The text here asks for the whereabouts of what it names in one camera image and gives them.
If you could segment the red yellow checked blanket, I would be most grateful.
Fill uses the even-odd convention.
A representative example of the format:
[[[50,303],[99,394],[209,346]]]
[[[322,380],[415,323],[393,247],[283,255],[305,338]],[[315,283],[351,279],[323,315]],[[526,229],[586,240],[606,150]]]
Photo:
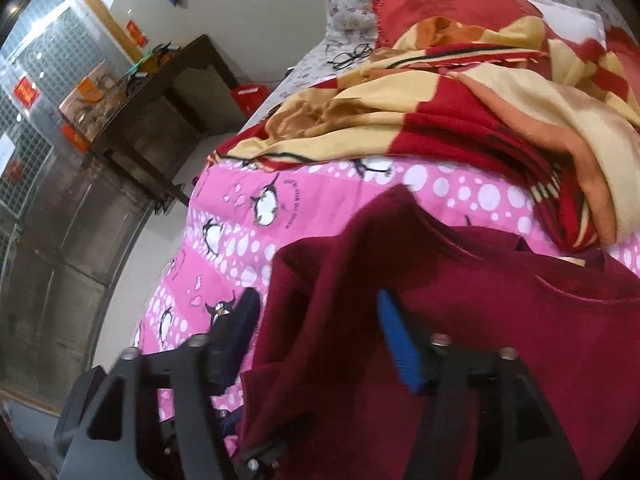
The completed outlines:
[[[367,156],[461,162],[527,188],[566,252],[639,225],[639,51],[427,18],[348,72],[299,90],[209,156],[265,170]]]

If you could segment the pink penguin quilt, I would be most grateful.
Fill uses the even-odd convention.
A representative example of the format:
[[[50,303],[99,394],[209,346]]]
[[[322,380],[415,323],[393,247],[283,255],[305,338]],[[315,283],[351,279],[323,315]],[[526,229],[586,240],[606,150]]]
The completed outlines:
[[[186,338],[207,332],[216,311],[230,310],[244,289],[258,291],[259,320],[239,378],[213,400],[217,410],[242,413],[234,435],[226,440],[238,465],[245,408],[242,378],[253,365],[274,256],[299,240],[340,234],[362,208],[399,185],[445,226],[510,233],[538,255],[569,262],[602,250],[639,281],[637,243],[612,249],[592,246],[574,255],[561,252],[542,232],[529,191],[455,162],[370,156],[275,172],[242,162],[210,166],[195,185],[182,244],[154,292],[136,341],[143,353],[175,349]]]

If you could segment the dark wooden desk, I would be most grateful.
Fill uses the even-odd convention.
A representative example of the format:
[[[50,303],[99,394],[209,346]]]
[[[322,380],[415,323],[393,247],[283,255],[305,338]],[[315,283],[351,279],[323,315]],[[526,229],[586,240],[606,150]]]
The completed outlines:
[[[150,63],[155,72],[129,78],[124,102],[93,136],[89,153],[150,200],[187,205],[174,177],[200,142],[244,124],[231,96],[238,80],[206,35],[163,48]]]

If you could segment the red plastic bucket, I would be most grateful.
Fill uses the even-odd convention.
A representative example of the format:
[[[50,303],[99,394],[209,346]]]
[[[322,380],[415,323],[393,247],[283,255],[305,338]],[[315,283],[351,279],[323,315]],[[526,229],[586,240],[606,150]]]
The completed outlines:
[[[242,84],[231,90],[231,96],[241,112],[250,118],[269,96],[264,84]]]

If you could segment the dark red knit garment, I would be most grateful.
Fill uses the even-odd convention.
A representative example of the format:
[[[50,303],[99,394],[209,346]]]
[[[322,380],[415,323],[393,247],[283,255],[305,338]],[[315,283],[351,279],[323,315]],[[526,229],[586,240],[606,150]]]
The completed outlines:
[[[634,479],[639,281],[395,186],[274,256],[239,462],[273,479]]]

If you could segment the black eyeglasses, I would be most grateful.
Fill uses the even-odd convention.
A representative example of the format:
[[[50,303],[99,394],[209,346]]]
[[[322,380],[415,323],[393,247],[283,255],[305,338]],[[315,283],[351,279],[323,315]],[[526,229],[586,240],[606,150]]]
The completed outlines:
[[[352,50],[337,53],[334,58],[331,58],[328,61],[328,65],[332,70],[344,70],[345,68],[349,68],[354,64],[362,62],[368,58],[372,52],[373,49],[370,44],[363,42],[362,44],[357,44],[356,47],[352,48]]]

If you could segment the white pillow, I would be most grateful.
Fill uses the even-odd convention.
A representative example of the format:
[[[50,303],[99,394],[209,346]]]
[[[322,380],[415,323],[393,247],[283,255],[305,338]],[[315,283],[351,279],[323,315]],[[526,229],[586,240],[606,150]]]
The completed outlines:
[[[560,37],[581,44],[596,40],[606,49],[605,27],[599,14],[553,0],[527,0],[541,12],[544,22]]]

